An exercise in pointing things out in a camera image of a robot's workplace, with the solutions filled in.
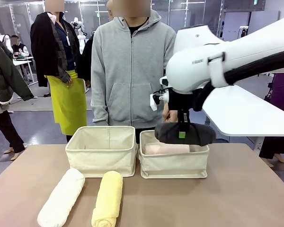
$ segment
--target robot logo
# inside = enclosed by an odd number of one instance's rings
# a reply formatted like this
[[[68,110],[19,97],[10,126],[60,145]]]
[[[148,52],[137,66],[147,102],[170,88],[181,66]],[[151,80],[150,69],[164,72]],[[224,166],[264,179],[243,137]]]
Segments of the robot logo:
[[[200,60],[193,61],[192,64],[195,65],[195,64],[198,64],[198,63],[202,63],[202,62],[203,62],[203,59],[200,59]]]

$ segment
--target fabric storage basket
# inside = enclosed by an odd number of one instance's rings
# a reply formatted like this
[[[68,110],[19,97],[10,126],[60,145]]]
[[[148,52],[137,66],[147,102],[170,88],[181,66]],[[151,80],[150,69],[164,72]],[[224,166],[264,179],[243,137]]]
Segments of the fabric storage basket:
[[[65,151],[71,168],[85,177],[103,177],[117,171],[133,176],[137,153],[135,129],[129,126],[88,126],[79,128]]]
[[[145,155],[145,145],[155,142],[158,142],[155,138],[155,131],[141,132],[139,159],[143,178],[207,177],[208,146],[190,145],[193,151],[189,153]]]

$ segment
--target hoodie pocket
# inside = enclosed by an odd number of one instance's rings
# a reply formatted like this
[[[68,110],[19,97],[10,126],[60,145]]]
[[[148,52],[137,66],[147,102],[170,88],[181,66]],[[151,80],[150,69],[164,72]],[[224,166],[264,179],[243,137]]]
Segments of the hoodie pocket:
[[[153,121],[158,117],[158,111],[153,111],[150,95],[153,93],[150,84],[133,85],[133,121]]]
[[[130,121],[130,103],[130,85],[114,84],[107,104],[109,118]]]

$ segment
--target hood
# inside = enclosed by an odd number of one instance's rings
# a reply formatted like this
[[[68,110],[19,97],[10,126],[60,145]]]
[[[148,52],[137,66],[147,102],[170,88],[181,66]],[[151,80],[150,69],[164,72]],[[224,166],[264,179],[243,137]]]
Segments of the hood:
[[[141,27],[139,30],[147,30],[154,24],[158,23],[161,20],[161,16],[154,10],[151,9],[151,17],[148,19],[148,21]],[[115,17],[114,23],[117,24],[117,26],[125,31],[128,31],[128,25],[124,19],[124,17]]]

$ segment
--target hoodie zipper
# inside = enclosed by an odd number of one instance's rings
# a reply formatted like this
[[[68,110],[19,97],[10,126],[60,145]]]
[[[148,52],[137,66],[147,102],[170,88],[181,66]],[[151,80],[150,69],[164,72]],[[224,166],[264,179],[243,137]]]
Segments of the hoodie zipper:
[[[131,126],[133,125],[133,110],[132,110],[132,101],[133,101],[133,94],[132,94],[132,86],[133,86],[133,35],[129,32],[131,36],[131,84],[130,84],[130,111],[131,111]]]

